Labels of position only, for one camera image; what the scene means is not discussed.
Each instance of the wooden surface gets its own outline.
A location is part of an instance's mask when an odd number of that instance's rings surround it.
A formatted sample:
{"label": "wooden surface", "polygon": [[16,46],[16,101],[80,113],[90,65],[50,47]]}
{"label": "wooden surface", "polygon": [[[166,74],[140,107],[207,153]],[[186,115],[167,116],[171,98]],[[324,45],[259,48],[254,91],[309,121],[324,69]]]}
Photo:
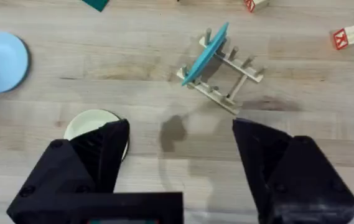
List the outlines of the wooden surface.
{"label": "wooden surface", "polygon": [[[269,67],[236,96],[240,116],[312,136],[354,192],[354,46],[336,51],[329,38],[354,25],[354,1],[272,0],[250,14],[242,0],[111,0],[102,13],[79,0],[0,0],[0,30],[32,58],[25,82],[0,94],[0,223],[48,143],[93,108],[131,122],[117,192],[183,190],[187,223],[256,223],[232,115],[175,76],[205,29],[226,21],[226,47]],[[204,72],[220,88],[238,78],[217,60]]]}

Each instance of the red letter on block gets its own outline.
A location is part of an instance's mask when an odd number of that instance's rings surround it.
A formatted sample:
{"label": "red letter on block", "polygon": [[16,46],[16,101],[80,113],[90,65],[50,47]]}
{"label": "red letter on block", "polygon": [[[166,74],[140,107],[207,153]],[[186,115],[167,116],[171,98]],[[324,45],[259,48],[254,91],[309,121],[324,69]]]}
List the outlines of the red letter on block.
{"label": "red letter on block", "polygon": [[256,4],[254,3],[253,0],[245,0],[246,6],[249,10],[249,12],[253,12],[254,8],[256,7]]}
{"label": "red letter on block", "polygon": [[348,46],[347,34],[344,29],[339,30],[333,35],[333,40],[336,44],[337,50],[343,49]]}

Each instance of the light blue plate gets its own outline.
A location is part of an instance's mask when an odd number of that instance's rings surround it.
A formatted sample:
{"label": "light blue plate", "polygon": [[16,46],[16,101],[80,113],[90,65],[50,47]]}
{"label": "light blue plate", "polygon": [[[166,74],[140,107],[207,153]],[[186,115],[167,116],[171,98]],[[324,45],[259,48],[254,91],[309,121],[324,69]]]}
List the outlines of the light blue plate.
{"label": "light blue plate", "polygon": [[12,34],[0,32],[0,93],[17,86],[28,65],[29,55],[23,42]]}
{"label": "light blue plate", "polygon": [[224,41],[228,25],[229,22],[226,22],[221,27],[218,33],[214,36],[213,40],[207,45],[206,49],[204,49],[202,54],[197,58],[196,62],[193,64],[192,68],[188,72],[188,75],[183,80],[182,86],[192,82],[200,75],[200,72],[204,69],[204,67],[206,67],[207,63],[210,61],[214,53]]}

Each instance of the toy block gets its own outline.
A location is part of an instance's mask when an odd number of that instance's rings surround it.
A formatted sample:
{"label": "toy block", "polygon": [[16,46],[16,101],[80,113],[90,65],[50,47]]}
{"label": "toy block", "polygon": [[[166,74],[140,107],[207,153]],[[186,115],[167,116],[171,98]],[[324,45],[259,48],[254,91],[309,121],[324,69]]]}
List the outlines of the toy block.
{"label": "toy block", "polygon": [[269,6],[270,0],[244,0],[249,12],[258,11],[266,6]]}
{"label": "toy block", "polygon": [[354,26],[342,28],[333,34],[333,41],[337,50],[354,44]]}

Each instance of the white plate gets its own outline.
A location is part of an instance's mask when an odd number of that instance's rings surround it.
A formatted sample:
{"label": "white plate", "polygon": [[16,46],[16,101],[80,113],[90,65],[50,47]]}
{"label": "white plate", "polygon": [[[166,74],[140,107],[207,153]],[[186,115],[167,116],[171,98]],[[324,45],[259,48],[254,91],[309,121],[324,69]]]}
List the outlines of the white plate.
{"label": "white plate", "polygon": [[[64,139],[72,140],[73,138],[80,136],[84,133],[96,130],[102,126],[104,126],[107,122],[119,121],[118,118],[113,113],[105,110],[88,110],[80,113],[72,121],[66,128]],[[123,152],[123,158],[126,157],[126,153],[128,150],[129,141],[127,142],[126,148]]]}

